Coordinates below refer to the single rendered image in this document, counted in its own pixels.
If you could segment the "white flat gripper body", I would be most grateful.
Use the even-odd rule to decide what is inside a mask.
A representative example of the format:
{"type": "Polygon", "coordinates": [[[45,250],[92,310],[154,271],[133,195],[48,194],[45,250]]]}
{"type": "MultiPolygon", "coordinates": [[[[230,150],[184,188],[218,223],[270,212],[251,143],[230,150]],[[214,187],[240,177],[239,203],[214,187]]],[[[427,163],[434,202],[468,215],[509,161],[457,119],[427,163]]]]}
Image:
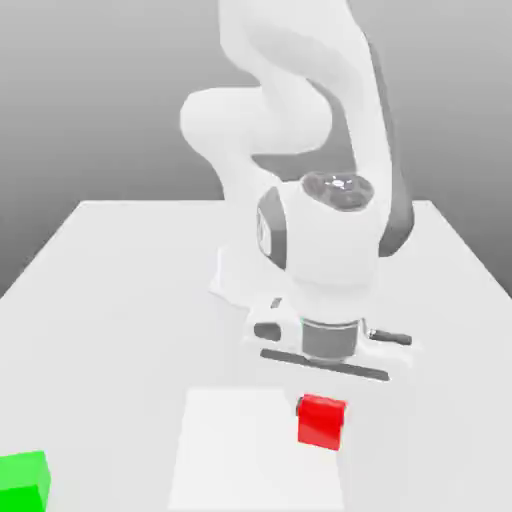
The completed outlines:
{"type": "Polygon", "coordinates": [[[414,384],[414,346],[361,341],[353,356],[324,362],[277,344],[255,352],[270,382],[288,396],[401,396],[414,384]]]}

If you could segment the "small green cube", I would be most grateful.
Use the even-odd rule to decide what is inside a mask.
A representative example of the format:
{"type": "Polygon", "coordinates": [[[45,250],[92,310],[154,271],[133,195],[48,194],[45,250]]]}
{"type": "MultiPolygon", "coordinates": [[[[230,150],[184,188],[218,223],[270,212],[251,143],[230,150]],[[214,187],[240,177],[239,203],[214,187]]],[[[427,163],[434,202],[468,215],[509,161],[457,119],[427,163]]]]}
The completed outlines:
{"type": "Polygon", "coordinates": [[[0,512],[46,512],[50,486],[43,451],[0,456],[0,512]]]}

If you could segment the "small red cube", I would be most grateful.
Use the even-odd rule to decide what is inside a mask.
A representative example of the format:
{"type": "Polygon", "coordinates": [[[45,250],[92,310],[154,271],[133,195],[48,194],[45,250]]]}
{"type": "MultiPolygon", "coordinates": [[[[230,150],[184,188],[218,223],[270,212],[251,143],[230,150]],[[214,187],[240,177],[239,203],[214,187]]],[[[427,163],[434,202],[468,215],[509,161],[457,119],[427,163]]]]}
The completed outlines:
{"type": "Polygon", "coordinates": [[[329,397],[305,394],[298,399],[298,441],[333,451],[341,447],[347,403],[329,397]]]}

